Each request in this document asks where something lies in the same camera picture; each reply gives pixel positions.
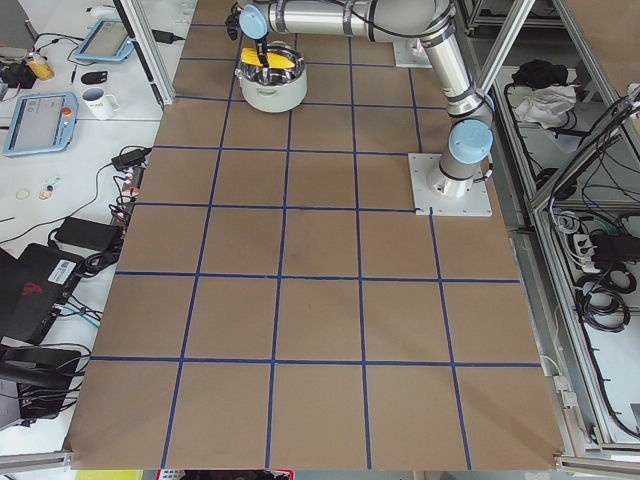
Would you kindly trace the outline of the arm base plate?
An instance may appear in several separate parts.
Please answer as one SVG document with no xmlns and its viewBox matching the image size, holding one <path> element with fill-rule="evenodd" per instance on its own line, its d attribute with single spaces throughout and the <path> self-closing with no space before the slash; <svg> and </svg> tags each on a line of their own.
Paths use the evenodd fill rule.
<svg viewBox="0 0 640 480">
<path fill-rule="evenodd" d="M 485 181 L 475 182 L 480 168 L 467 180 L 452 180 L 440 170 L 440 154 L 411 153 L 409 174 L 416 215 L 490 217 L 492 208 Z"/>
<path fill-rule="evenodd" d="M 419 39 L 405 39 L 393 43 L 395 65 L 399 68 L 432 67 Z"/>
</svg>

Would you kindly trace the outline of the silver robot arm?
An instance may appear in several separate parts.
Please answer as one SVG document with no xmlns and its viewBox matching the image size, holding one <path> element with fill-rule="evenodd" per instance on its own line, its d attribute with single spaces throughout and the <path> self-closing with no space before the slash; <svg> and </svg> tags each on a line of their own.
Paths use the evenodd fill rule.
<svg viewBox="0 0 640 480">
<path fill-rule="evenodd" d="M 377 43 L 418 41 L 440 82 L 452 122 L 446 150 L 427 174 L 427 183 L 441 197 L 461 198 L 479 181 L 475 173 L 493 143 L 493 113 L 464 62 L 454 16 L 451 1 L 238 1 L 225 26 L 231 39 L 243 33 L 255 41 L 261 64 L 266 63 L 271 32 L 363 37 Z"/>
</svg>

